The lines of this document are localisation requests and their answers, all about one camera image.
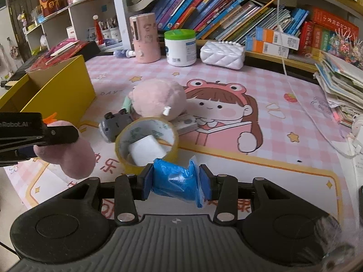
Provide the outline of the yellow packing tape roll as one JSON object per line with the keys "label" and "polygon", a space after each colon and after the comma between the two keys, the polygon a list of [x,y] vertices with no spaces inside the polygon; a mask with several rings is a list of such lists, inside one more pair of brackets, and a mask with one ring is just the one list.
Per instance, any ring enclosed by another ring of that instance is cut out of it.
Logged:
{"label": "yellow packing tape roll", "polygon": [[175,162],[178,141],[178,133],[170,122],[154,117],[140,118],[117,136],[115,153],[126,174],[139,175],[157,158]]}

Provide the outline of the pink plush flamingo toy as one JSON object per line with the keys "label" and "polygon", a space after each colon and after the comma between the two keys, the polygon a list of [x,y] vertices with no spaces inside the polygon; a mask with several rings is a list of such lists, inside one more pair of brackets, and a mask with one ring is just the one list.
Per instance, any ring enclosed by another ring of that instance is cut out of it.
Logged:
{"label": "pink plush flamingo toy", "polygon": [[89,177],[96,164],[96,156],[89,141],[84,139],[79,130],[70,122],[57,120],[56,112],[43,119],[48,126],[70,126],[74,128],[79,137],[70,144],[33,146],[36,156],[48,163],[60,165],[62,171],[70,178],[84,179]]}

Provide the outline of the blue plastic bag roll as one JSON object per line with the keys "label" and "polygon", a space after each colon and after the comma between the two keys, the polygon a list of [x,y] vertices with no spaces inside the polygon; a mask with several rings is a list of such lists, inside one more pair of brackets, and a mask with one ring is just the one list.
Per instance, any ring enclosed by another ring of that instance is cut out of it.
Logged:
{"label": "blue plastic bag roll", "polygon": [[187,168],[160,158],[155,159],[152,191],[157,195],[194,203],[197,208],[203,208],[205,195],[196,157],[189,160]]}

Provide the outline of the white USB charger plug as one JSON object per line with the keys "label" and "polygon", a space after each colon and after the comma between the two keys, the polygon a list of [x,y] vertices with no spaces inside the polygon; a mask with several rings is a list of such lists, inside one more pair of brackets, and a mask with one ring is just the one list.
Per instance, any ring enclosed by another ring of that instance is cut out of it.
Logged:
{"label": "white USB charger plug", "polygon": [[155,159],[163,158],[167,154],[153,135],[145,136],[131,143],[129,145],[129,153],[134,164],[137,166],[146,166],[149,163],[153,163]]}

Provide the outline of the yellow cardboard box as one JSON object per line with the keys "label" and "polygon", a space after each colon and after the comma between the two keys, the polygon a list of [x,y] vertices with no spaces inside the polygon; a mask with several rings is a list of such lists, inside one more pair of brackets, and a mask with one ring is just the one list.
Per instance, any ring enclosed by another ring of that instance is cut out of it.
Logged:
{"label": "yellow cardboard box", "polygon": [[1,96],[1,112],[56,114],[78,126],[96,97],[83,56],[75,56],[47,69],[32,71]]}

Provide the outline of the small mint green toy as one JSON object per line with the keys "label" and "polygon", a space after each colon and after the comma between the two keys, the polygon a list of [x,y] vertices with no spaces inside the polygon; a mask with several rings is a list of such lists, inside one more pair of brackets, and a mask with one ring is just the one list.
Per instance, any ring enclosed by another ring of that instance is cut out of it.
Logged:
{"label": "small mint green toy", "polygon": [[132,113],[132,102],[128,96],[124,99],[122,109],[124,109],[128,114]]}

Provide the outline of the red gift bags pile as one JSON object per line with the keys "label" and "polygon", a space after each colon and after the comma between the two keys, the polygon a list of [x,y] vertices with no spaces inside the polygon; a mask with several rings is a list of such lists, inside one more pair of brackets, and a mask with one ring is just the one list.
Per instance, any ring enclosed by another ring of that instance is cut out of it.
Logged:
{"label": "red gift bags pile", "polygon": [[76,56],[88,44],[86,41],[76,40],[75,38],[65,39],[36,59],[26,71],[43,70],[56,65],[59,62]]}

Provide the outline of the pink round plush toy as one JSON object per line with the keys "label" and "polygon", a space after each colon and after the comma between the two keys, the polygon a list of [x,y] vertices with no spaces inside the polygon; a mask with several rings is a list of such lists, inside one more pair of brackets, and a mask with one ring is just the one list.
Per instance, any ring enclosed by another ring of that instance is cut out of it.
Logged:
{"label": "pink round plush toy", "polygon": [[141,117],[173,120],[186,109],[184,87],[174,80],[150,79],[136,85],[128,97]]}

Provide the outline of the red white bottle figure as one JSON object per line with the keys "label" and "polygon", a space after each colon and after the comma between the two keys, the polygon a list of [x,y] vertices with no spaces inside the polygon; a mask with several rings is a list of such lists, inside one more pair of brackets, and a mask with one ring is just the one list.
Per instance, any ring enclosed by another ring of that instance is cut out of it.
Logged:
{"label": "red white bottle figure", "polygon": [[99,20],[98,20],[98,15],[94,14],[93,17],[93,22],[94,22],[94,27],[95,27],[95,32],[96,32],[96,37],[97,37],[97,44],[99,46],[101,46],[104,43],[104,39],[103,39],[103,35],[101,32],[101,27],[99,24]]}

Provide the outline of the white pen holder cup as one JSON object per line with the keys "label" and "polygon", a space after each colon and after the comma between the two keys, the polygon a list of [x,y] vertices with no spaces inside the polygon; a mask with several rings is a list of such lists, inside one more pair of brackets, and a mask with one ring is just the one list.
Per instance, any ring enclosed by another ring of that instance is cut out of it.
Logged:
{"label": "white pen holder cup", "polygon": [[110,28],[110,35],[112,39],[117,40],[118,42],[122,41],[119,27]]}

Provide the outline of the white cubby shelf unit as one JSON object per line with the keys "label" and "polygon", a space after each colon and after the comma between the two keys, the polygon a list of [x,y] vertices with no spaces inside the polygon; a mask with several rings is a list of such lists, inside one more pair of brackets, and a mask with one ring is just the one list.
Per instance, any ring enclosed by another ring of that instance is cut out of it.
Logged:
{"label": "white cubby shelf unit", "polygon": [[48,49],[67,39],[70,31],[73,31],[77,40],[86,41],[89,29],[94,27],[94,15],[98,16],[100,22],[114,18],[114,0],[80,0],[46,17],[25,34],[30,50],[34,51],[41,46],[43,35]]}

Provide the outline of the pink cylindrical humidifier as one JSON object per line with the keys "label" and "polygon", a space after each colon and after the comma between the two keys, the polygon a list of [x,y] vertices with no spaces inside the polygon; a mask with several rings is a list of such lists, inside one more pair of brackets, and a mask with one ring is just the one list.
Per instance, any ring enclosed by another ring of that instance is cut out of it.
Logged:
{"label": "pink cylindrical humidifier", "polygon": [[139,63],[153,63],[161,59],[155,13],[134,15],[130,20],[133,47]]}

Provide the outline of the white jar green lid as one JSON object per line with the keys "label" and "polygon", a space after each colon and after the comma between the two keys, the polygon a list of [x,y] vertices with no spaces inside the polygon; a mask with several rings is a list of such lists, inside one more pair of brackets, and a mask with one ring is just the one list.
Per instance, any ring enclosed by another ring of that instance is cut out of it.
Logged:
{"label": "white jar green lid", "polygon": [[174,29],[164,33],[168,64],[176,67],[191,66],[196,62],[196,33],[192,29]]}

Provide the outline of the stack of papers magazines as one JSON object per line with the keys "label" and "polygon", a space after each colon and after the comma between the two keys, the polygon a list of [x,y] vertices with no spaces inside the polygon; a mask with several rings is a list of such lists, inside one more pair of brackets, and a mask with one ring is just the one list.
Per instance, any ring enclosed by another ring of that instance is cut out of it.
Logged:
{"label": "stack of papers magazines", "polygon": [[321,52],[314,77],[322,88],[334,119],[351,128],[362,114],[362,69],[327,52]]}

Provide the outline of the row of colourful books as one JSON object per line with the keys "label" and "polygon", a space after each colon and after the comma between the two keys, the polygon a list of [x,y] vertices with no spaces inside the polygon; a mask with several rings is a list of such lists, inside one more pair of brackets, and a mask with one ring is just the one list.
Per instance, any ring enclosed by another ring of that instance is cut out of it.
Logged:
{"label": "row of colourful books", "polygon": [[357,60],[362,51],[359,28],[344,18],[315,6],[293,7],[285,0],[156,0],[157,29],[192,29],[198,41],[236,42],[245,47],[255,28],[273,29],[300,39],[289,55],[320,57],[321,52]]}

